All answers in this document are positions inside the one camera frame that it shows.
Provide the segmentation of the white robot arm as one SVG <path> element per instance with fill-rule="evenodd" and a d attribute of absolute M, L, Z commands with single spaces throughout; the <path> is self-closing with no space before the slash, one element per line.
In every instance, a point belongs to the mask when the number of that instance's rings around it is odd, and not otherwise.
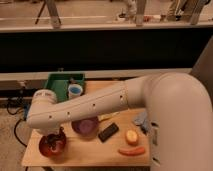
<path fill-rule="evenodd" d="M 204 85 L 186 73 L 129 79 L 62 103 L 53 91 L 39 90 L 27 124 L 45 134 L 69 121 L 142 107 L 151 171 L 213 171 L 213 105 Z"/>

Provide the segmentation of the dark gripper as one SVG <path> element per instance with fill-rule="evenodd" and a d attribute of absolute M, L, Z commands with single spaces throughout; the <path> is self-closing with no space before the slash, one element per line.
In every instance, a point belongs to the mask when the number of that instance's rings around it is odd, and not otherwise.
<path fill-rule="evenodd" d="M 47 143 L 51 147 L 55 147 L 57 142 L 60 142 L 62 144 L 62 146 L 65 146 L 65 144 L 66 144 L 66 135 L 64 133 L 63 127 L 61 127 L 59 129 L 58 134 L 50 134 L 47 136 Z"/>

